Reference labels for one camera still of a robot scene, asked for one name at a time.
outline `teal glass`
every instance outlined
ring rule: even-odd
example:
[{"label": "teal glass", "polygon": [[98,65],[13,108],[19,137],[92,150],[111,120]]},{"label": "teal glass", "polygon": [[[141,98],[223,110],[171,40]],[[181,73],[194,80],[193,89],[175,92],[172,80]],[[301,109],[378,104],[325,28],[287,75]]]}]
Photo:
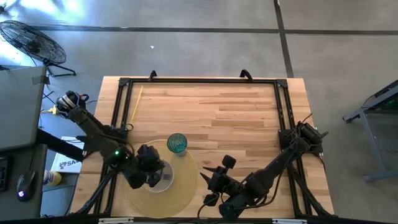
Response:
[{"label": "teal glass", "polygon": [[167,140],[167,147],[178,156],[183,156],[187,148],[187,138],[180,133],[172,134]]}]

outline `electric fan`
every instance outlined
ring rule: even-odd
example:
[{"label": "electric fan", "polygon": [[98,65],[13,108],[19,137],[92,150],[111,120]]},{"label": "electric fan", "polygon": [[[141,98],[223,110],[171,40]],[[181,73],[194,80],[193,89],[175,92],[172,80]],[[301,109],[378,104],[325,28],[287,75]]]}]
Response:
[{"label": "electric fan", "polygon": [[[67,60],[67,55],[62,47],[37,29],[18,21],[8,20],[0,22],[0,34],[21,52],[43,62],[51,76],[76,75],[75,71],[59,66]],[[49,66],[56,66],[72,73],[54,75]]]}]

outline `concrete floor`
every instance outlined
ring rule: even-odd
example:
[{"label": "concrete floor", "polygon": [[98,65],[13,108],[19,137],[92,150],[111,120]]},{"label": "concrete floor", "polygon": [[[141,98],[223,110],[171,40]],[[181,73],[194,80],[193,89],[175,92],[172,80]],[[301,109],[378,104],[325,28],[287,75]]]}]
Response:
[{"label": "concrete floor", "polygon": [[[105,27],[278,28],[272,0],[8,2],[8,15],[0,16],[0,21]],[[398,2],[394,0],[279,2],[286,29],[398,30]],[[65,49],[68,58],[63,65],[78,73],[76,77],[52,78],[52,99],[67,90],[96,99],[103,76],[149,75],[151,70],[161,76],[236,76],[246,68],[254,77],[287,76],[279,34],[45,33]],[[376,161],[362,125],[341,120],[369,95],[397,79],[398,36],[287,35],[287,44],[294,77],[305,80],[315,124],[330,132],[323,147],[335,213],[346,218],[398,222],[398,180],[364,182],[364,174],[376,171]],[[0,42],[0,48],[4,49],[1,65],[34,65],[6,42]],[[51,106],[44,100],[44,109]],[[55,116],[43,115],[42,122],[46,131],[58,137],[82,134],[75,124]],[[53,123],[65,128],[56,130]],[[47,168],[53,157],[49,152]],[[73,180],[69,177],[64,184],[73,184]],[[63,215],[71,192],[66,188],[44,193],[42,213]]]}]

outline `wooden table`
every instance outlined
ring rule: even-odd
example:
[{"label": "wooden table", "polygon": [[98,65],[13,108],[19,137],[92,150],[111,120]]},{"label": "wooden table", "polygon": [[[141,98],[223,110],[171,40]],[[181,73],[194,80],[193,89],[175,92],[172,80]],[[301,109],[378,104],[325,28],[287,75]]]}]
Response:
[{"label": "wooden table", "polygon": [[[120,77],[104,77],[95,117],[110,124]],[[310,114],[304,81],[287,79],[295,121]],[[203,166],[221,165],[225,154],[236,158],[228,174],[242,180],[250,172],[262,169],[280,152],[277,131],[279,119],[272,85],[267,84],[207,84],[207,83],[135,83],[127,122],[130,123],[141,97],[129,133],[128,141],[137,149],[141,144],[167,139],[173,133],[183,133],[188,139],[188,150],[195,158],[200,172],[211,175]],[[120,109],[118,121],[123,109]],[[321,162],[315,156],[303,156],[307,185],[324,208],[333,213],[328,184]],[[102,158],[98,153],[83,161],[71,211],[77,211],[98,185]],[[113,201],[112,216],[141,217],[124,196],[119,174]],[[176,217],[196,217],[203,198],[209,193],[206,182],[198,175],[197,192]],[[300,208],[304,211],[302,194],[297,191]],[[104,208],[107,194],[102,200]],[[218,206],[205,207],[201,217],[220,217]],[[292,199],[285,171],[274,202],[266,207],[245,210],[242,218],[292,218]]]}]

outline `computer mouse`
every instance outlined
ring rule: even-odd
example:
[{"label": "computer mouse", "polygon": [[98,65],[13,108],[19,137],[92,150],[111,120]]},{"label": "computer mouse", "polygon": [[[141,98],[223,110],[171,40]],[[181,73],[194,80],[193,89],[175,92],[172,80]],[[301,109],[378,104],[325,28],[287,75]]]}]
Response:
[{"label": "computer mouse", "polygon": [[36,172],[32,170],[28,170],[19,176],[17,182],[17,198],[21,202],[27,202],[33,197],[35,176]]}]

